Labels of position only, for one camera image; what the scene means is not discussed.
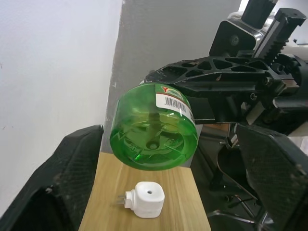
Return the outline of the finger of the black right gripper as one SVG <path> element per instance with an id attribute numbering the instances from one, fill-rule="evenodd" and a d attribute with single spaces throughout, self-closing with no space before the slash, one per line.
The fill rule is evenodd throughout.
<path id="1" fill-rule="evenodd" d="M 146 83 L 167 84 L 187 96 L 262 92 L 273 71 L 260 59 L 208 56 L 168 64 L 148 74 Z"/>
<path id="2" fill-rule="evenodd" d="M 196 124 L 236 123 L 243 120 L 241 104 L 232 96 L 189 97 L 189 103 Z"/>

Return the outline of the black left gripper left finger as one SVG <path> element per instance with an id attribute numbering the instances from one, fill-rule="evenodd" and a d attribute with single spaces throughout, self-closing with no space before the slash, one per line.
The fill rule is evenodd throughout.
<path id="1" fill-rule="evenodd" d="M 0 218 L 2 231 L 77 231 L 87 207 L 104 129 L 65 136 Z"/>

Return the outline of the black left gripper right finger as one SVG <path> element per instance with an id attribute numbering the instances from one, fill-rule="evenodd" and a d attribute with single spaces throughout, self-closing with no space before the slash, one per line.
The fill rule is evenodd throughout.
<path id="1" fill-rule="evenodd" d="M 236 134 L 253 189 L 279 231 L 308 229 L 308 157 L 287 136 L 238 124 Z"/>

